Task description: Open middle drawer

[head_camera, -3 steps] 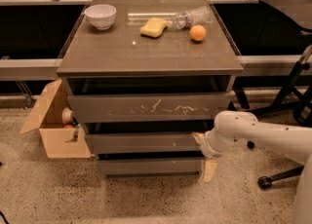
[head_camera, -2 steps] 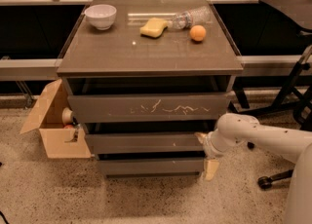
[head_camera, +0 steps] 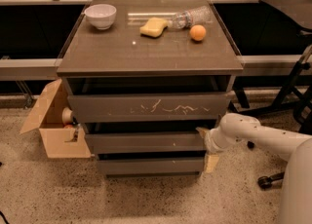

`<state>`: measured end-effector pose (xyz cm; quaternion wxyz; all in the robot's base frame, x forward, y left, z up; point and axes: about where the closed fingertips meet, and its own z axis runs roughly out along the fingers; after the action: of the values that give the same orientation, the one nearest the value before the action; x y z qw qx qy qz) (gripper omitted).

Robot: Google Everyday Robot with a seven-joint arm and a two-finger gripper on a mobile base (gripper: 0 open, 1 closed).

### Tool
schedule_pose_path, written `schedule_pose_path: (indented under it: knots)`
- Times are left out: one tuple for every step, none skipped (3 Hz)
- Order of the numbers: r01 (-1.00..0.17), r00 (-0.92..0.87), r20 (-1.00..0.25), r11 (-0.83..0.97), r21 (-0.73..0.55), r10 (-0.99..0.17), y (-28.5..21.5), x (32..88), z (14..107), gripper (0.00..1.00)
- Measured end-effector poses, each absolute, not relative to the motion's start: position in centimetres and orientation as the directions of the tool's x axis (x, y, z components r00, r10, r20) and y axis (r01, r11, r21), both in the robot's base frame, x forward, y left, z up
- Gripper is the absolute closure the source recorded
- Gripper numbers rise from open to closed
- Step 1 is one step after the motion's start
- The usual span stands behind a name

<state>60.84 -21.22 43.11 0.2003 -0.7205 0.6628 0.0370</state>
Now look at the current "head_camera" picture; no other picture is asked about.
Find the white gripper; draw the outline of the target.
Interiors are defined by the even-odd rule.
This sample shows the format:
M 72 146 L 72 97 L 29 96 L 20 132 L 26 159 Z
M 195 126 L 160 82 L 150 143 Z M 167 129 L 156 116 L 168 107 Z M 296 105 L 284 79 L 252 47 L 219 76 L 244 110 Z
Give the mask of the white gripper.
M 206 128 L 197 128 L 196 131 L 202 138 L 205 138 L 207 149 L 210 153 L 218 153 L 224 151 L 228 147 L 228 143 L 220 128 L 208 130 Z M 219 161 L 218 154 L 208 154 L 205 156 L 205 173 L 211 173 Z

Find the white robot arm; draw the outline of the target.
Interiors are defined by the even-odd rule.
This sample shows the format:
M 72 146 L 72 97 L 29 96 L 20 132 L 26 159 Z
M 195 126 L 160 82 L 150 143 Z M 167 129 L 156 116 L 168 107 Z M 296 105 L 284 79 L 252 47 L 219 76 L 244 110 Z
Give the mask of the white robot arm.
M 224 115 L 216 128 L 197 128 L 207 150 L 216 154 L 243 140 L 287 162 L 278 224 L 312 224 L 312 136 L 263 126 L 251 116 Z

